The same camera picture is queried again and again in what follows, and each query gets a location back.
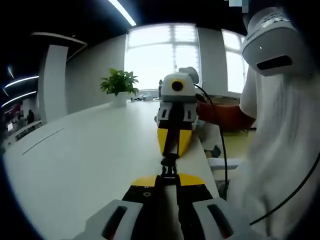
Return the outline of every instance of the white pot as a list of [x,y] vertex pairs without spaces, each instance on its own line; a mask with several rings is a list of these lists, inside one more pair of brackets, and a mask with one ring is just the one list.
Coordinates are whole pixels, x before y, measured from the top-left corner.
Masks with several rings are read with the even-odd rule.
[[129,94],[127,91],[121,91],[117,96],[114,96],[113,106],[114,107],[125,107],[127,106],[127,99],[129,98]]

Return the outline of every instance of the potted plant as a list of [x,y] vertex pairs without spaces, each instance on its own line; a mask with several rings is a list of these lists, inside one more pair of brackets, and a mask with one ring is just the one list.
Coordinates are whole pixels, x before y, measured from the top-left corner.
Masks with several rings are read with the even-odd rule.
[[110,77],[101,78],[100,89],[106,94],[114,94],[113,105],[116,107],[125,106],[130,93],[135,95],[139,92],[138,88],[134,87],[139,81],[134,76],[134,72],[127,72],[110,68]]

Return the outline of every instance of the white sleeve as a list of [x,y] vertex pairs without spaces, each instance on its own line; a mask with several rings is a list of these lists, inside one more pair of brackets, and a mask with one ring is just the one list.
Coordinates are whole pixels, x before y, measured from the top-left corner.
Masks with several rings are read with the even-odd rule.
[[248,69],[246,82],[241,94],[240,109],[249,117],[257,119],[256,73],[251,67]]

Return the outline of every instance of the white cloth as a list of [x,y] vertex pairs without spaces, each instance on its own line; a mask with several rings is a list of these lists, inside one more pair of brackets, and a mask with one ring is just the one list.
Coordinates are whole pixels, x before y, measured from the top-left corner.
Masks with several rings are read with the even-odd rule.
[[[230,180],[228,201],[254,221],[286,199],[320,151],[320,76],[264,77],[249,69],[240,109],[257,119],[244,161]],[[303,216],[320,182],[320,165],[303,188],[253,229],[285,238]]]

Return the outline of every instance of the person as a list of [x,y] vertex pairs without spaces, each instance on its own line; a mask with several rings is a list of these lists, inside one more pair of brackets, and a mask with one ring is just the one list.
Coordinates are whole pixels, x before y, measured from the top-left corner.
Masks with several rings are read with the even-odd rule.
[[31,109],[29,109],[28,116],[26,116],[26,123],[31,124],[34,121],[35,121],[35,114]]
[[26,119],[19,114],[18,120],[16,121],[16,130],[22,129],[26,125]]
[[[257,121],[247,159],[229,180],[227,201],[254,221],[285,200],[303,181],[320,151],[320,74],[264,76],[249,67],[238,106],[198,102],[200,120],[222,129],[248,129]],[[320,166],[300,191],[252,227],[285,239],[308,210],[320,183]]]

